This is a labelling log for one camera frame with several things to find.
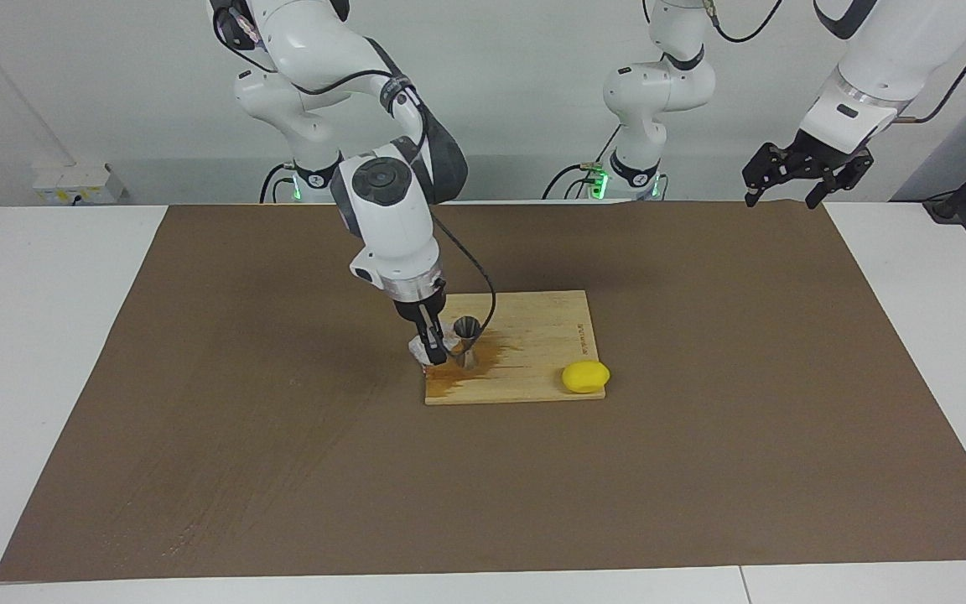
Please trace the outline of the white power strip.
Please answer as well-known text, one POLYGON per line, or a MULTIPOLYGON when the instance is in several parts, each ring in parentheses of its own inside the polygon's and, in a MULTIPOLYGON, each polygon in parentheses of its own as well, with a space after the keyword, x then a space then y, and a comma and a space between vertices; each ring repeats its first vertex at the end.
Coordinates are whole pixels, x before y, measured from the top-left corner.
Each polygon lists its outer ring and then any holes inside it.
POLYGON ((42 202, 62 206, 117 204, 127 196, 127 188, 109 164, 42 169, 32 191, 42 202))

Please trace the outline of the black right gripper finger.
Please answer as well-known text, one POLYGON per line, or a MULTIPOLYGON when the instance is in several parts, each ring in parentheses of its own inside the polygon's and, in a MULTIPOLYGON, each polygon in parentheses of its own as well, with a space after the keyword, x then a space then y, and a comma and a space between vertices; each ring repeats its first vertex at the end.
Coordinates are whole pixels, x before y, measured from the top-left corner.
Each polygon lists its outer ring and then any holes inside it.
POLYGON ((419 334, 419 341, 427 359, 427 366, 441 366, 448 360, 448 351, 444 344, 444 329, 439 321, 439 315, 426 305, 420 305, 418 309, 424 324, 424 331, 419 334))

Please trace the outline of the bamboo cutting board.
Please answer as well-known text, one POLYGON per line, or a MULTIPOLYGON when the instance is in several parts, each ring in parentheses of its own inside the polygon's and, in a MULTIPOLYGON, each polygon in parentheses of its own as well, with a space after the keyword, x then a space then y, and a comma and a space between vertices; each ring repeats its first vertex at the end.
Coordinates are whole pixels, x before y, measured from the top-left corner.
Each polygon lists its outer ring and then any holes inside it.
POLYGON ((586 291, 500 292, 496 313, 471 349, 472 368, 454 361, 425 374, 428 406, 602 400, 605 385, 576 393, 567 366, 599 361, 586 291))

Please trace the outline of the small clear glass cup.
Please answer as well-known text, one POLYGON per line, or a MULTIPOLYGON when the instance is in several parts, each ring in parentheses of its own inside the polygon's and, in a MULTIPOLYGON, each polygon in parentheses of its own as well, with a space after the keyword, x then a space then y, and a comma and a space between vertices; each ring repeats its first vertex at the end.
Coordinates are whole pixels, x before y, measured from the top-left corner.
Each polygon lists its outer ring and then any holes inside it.
POLYGON ((461 349, 463 349, 464 345, 463 339, 461 339, 460 336, 457 336, 453 326, 450 324, 442 325, 442 345, 444 345, 445 357, 444 360, 439 362, 434 362, 429 358, 427 355, 427 347, 425 346, 424 341, 421 339, 421 336, 415 336, 408 343, 408 351, 411 353, 411 356, 413 356, 413 359, 417 361, 417 363, 421 364, 421 366, 424 368, 442 366, 442 364, 445 364, 446 362, 455 361, 457 358, 459 358, 461 349))

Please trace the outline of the steel double jigger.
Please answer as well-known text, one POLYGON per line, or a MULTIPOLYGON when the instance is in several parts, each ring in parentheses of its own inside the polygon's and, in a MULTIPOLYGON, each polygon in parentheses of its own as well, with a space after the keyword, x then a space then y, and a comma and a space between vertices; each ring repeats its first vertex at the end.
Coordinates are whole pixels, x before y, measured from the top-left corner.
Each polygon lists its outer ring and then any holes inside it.
POLYGON ((476 360, 473 347, 475 347, 482 333, 483 325, 474 316, 461 316, 454 322, 454 334, 459 339, 459 344, 453 350, 454 360, 456 360, 457 366, 464 368, 467 372, 474 371, 478 367, 478 360, 476 360))

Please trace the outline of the brown table mat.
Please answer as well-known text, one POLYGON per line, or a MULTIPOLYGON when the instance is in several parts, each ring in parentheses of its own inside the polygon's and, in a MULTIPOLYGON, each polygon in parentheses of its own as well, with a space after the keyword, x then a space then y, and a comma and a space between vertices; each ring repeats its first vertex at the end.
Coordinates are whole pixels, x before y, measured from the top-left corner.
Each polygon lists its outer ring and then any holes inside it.
POLYGON ((166 211, 0 581, 965 560, 966 452, 824 209, 445 206, 605 400, 428 406, 332 206, 166 211))

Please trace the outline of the yellow lemon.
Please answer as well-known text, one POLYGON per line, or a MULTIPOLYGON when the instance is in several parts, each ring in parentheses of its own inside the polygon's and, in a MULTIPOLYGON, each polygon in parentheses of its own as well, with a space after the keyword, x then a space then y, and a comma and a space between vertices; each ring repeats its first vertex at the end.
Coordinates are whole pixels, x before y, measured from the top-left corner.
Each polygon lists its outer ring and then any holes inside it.
POLYGON ((612 378, 610 369, 598 360, 575 361, 563 368, 560 381, 568 393, 602 393, 612 378))

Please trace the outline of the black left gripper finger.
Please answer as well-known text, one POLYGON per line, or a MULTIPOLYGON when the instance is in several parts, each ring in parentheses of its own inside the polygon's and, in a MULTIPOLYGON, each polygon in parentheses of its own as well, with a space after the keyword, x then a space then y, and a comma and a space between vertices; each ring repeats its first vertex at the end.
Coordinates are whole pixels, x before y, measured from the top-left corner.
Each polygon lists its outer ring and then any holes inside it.
POLYGON ((830 169, 818 162, 813 169, 813 179, 817 181, 815 187, 806 195, 808 209, 817 209, 827 196, 839 190, 851 190, 862 180, 874 164, 871 154, 856 154, 844 167, 830 169))
POLYGON ((775 144, 763 144, 745 164, 745 203, 755 206, 764 192, 792 180, 790 150, 775 144))

